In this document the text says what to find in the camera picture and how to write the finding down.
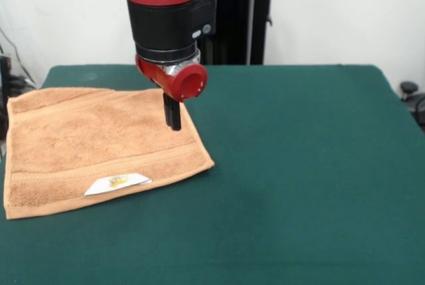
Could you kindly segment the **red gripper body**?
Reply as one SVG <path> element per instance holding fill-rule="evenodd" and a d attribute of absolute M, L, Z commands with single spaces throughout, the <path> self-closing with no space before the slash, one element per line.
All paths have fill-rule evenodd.
<path fill-rule="evenodd" d="M 199 96 L 206 88 L 208 74 L 199 62 L 200 55 L 174 65 L 147 62 L 136 56 L 136 66 L 150 81 L 178 102 Z"/>

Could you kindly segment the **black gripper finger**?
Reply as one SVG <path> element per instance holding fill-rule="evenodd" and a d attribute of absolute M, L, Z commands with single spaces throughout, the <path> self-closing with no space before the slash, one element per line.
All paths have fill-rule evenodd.
<path fill-rule="evenodd" d="M 172 98 L 169 97 L 165 92 L 163 93 L 163 106 L 165 112 L 165 122 L 167 126 L 172 127 L 172 108 L 171 108 Z"/>
<path fill-rule="evenodd" d="M 173 131 L 181 130 L 180 103 L 174 99 L 170 101 L 170 127 Z"/>

